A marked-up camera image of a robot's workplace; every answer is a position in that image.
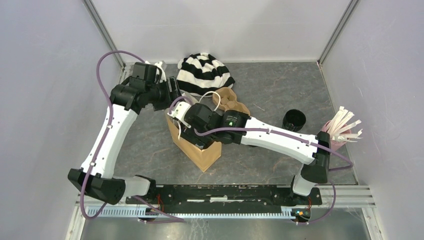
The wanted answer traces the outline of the brown paper bag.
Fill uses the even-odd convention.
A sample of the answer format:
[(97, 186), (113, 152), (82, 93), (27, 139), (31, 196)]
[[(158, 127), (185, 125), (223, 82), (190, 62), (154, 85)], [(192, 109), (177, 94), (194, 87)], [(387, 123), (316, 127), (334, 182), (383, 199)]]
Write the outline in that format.
[(193, 144), (183, 138), (183, 133), (187, 133), (188, 129), (181, 132), (179, 137), (178, 122), (172, 119), (169, 115), (169, 108), (165, 110), (165, 119), (169, 128), (169, 132), (173, 142), (180, 150), (202, 171), (205, 172), (217, 159), (222, 155), (222, 143), (212, 142), (207, 143), (201, 148), (198, 144)]

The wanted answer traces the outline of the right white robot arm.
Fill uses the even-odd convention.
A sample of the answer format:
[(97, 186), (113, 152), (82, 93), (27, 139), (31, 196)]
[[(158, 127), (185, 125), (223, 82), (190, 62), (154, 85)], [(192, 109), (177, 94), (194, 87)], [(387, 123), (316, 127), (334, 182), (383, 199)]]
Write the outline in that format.
[(301, 169), (288, 191), (289, 199), (295, 204), (306, 201), (313, 187), (328, 182), (330, 136), (326, 132), (300, 134), (236, 110), (219, 114), (201, 103), (181, 102), (174, 112), (175, 118), (188, 128), (191, 140), (261, 147), (299, 161)]

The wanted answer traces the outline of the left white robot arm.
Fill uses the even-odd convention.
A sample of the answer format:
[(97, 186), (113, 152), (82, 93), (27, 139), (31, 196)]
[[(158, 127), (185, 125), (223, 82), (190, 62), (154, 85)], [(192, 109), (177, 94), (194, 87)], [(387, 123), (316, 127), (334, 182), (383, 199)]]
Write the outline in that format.
[(114, 169), (124, 139), (141, 110), (149, 104), (154, 111), (165, 110), (181, 96), (176, 78), (167, 78), (165, 69), (164, 61), (136, 62), (132, 74), (111, 90), (111, 106), (94, 146), (81, 167), (70, 169), (67, 175), (82, 195), (110, 205), (134, 195), (145, 204), (156, 200), (153, 179), (117, 177)]

